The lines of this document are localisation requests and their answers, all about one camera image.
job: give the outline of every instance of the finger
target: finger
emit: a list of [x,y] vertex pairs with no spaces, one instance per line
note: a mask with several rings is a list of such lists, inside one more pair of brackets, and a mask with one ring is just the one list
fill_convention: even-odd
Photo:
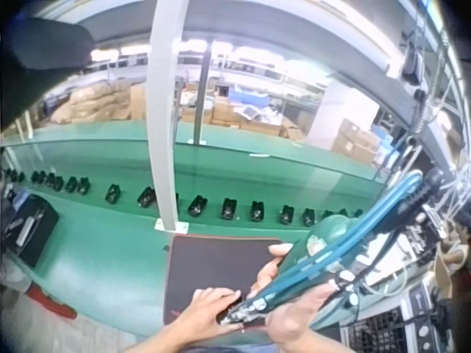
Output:
[[328,283],[307,291],[297,302],[289,306],[285,313],[286,318],[300,327],[309,325],[333,292],[335,289]]
[[275,245],[270,245],[268,247],[268,250],[270,254],[272,254],[275,257],[283,257],[288,252],[291,250],[293,247],[293,244],[290,243],[283,243],[283,244],[275,244]]
[[230,296],[231,294],[234,294],[235,291],[229,288],[215,288],[211,293],[209,293],[206,297],[205,300],[208,302],[213,302],[217,299],[222,298],[223,296]]
[[213,290],[214,290],[214,288],[212,288],[212,287],[204,289],[203,293],[201,293],[201,296],[200,296],[201,299],[206,298],[209,295],[209,293],[211,293]]
[[275,276],[278,273],[277,264],[280,263],[282,259],[283,259],[282,257],[277,257],[273,259],[272,261],[270,261],[269,263],[267,263],[264,267],[262,267],[262,269],[258,272],[257,280],[259,280],[260,277],[264,277],[264,276],[270,276],[271,278],[275,278]]
[[224,333],[229,333],[232,331],[237,331],[239,329],[243,329],[244,324],[231,324],[231,325],[224,325],[218,327],[218,335],[223,335]]
[[256,296],[262,289],[264,289],[267,285],[269,285],[273,281],[273,278],[270,276],[261,277],[257,283],[255,283],[250,288],[250,294],[247,296],[247,299],[251,299]]
[[235,302],[239,296],[241,296],[241,291],[237,290],[234,294],[229,296],[223,296],[222,298],[218,299],[214,303],[211,304],[211,310],[214,312],[215,315],[219,314],[221,311],[225,310],[229,305]]
[[197,300],[201,296],[202,293],[203,293],[203,289],[196,289],[193,293],[193,299],[191,301],[194,302],[195,300]]

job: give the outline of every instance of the white metal pole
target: white metal pole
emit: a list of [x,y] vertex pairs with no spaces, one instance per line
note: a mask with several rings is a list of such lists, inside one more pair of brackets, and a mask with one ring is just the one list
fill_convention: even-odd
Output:
[[178,222],[175,197],[172,111],[177,59],[188,0],[159,0],[155,5],[147,65],[147,136],[155,193],[163,228],[175,231]]

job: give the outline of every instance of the factory floor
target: factory floor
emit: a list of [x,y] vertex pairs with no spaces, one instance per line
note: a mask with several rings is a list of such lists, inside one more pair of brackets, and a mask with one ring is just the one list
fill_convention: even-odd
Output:
[[17,353],[116,353],[143,339],[80,314],[75,320],[61,318],[11,290],[1,295],[1,322]]

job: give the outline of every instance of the green conveyor belt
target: green conveyor belt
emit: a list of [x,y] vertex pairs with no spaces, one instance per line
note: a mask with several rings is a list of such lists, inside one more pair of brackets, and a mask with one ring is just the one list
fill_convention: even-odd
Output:
[[[300,221],[305,207],[318,210],[318,216],[325,209],[365,210],[380,189],[380,183],[369,180],[372,168],[330,151],[217,126],[204,126],[203,138],[210,146],[188,145],[189,136],[188,125],[181,125],[174,168],[179,218],[190,222],[190,233],[294,241],[307,232]],[[154,230],[155,205],[141,209],[136,202],[152,185],[145,125],[59,126],[35,132],[27,144],[13,137],[2,145],[11,147],[27,178],[34,170],[52,168],[65,182],[71,175],[91,181],[86,196],[25,182],[60,214],[38,267],[27,269],[32,278],[62,302],[107,325],[139,335],[158,329],[166,275],[163,247],[171,236]],[[250,157],[248,152],[270,157]],[[105,201],[111,183],[122,190],[116,205]],[[186,210],[197,194],[209,202],[195,219]],[[234,221],[219,217],[224,197],[238,200]],[[266,219],[259,224],[249,220],[254,200],[265,202]],[[290,226],[278,222],[284,204],[297,211]]]

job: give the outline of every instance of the wire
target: wire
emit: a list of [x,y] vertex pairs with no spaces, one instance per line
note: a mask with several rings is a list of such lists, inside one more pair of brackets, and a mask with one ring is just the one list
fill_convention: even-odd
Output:
[[368,286],[368,284],[363,281],[361,283],[361,285],[367,290],[369,291],[371,294],[376,294],[377,296],[396,296],[397,294],[399,293],[402,293],[404,288],[406,288],[406,285],[407,285],[407,281],[408,281],[408,274],[407,274],[407,266],[404,266],[402,268],[403,270],[403,283],[401,284],[401,286],[394,292],[391,292],[391,293],[381,293],[373,288],[371,288],[370,286]]

